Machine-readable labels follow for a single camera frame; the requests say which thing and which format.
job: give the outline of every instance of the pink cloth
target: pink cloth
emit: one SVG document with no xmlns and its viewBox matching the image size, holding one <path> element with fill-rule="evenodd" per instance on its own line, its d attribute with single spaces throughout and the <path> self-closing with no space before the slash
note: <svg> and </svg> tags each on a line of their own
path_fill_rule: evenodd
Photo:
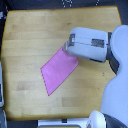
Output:
<svg viewBox="0 0 128 128">
<path fill-rule="evenodd" d="M 48 95 L 72 73 L 78 65 L 76 57 L 63 52 L 62 48 L 41 68 Z"/>
</svg>

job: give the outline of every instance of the pink towel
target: pink towel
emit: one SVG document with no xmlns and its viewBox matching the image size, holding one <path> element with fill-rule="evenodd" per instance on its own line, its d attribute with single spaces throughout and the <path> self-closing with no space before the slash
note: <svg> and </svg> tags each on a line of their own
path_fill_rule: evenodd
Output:
<svg viewBox="0 0 128 128">
<path fill-rule="evenodd" d="M 63 52 L 62 48 L 41 68 L 48 95 L 70 75 L 78 65 L 76 57 Z"/>
</svg>

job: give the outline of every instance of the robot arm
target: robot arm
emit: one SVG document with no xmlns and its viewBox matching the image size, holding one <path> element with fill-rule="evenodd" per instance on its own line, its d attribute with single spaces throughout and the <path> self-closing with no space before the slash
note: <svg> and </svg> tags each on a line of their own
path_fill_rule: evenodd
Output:
<svg viewBox="0 0 128 128">
<path fill-rule="evenodd" d="M 98 62 L 108 59 L 117 73 L 104 89 L 101 112 L 91 113 L 87 128 L 128 127 L 128 26 L 118 26 L 111 36 L 104 31 L 74 28 L 63 51 Z"/>
</svg>

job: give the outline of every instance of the wooden table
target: wooden table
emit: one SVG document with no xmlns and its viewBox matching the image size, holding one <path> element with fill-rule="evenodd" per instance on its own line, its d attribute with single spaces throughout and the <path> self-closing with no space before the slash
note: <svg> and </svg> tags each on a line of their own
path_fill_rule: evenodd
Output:
<svg viewBox="0 0 128 128">
<path fill-rule="evenodd" d="M 104 87 L 115 76 L 108 62 L 79 59 L 78 67 L 50 96 L 40 67 L 68 40 L 72 28 L 108 32 L 120 24 L 114 6 L 10 11 L 1 55 L 7 119 L 77 118 L 100 111 Z"/>
</svg>

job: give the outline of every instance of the floor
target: floor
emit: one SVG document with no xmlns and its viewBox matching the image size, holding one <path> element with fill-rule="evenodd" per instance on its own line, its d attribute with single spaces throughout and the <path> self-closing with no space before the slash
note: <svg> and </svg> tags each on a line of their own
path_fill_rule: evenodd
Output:
<svg viewBox="0 0 128 128">
<path fill-rule="evenodd" d="M 0 0 L 0 12 L 4 10 L 6 15 L 6 9 L 4 4 Z M 7 5 L 9 9 L 50 9 L 50 8 L 63 8 L 64 6 L 68 8 L 70 4 L 62 3 L 62 0 L 7 0 Z M 107 5 L 117 5 L 119 13 L 121 16 L 122 24 L 128 25 L 128 0 L 72 0 L 72 7 L 88 7 L 88 6 L 107 6 Z M 2 44 L 2 33 L 4 30 L 5 18 L 0 15 L 0 44 Z M 8 128 L 36 128 L 37 121 L 8 121 Z"/>
</svg>

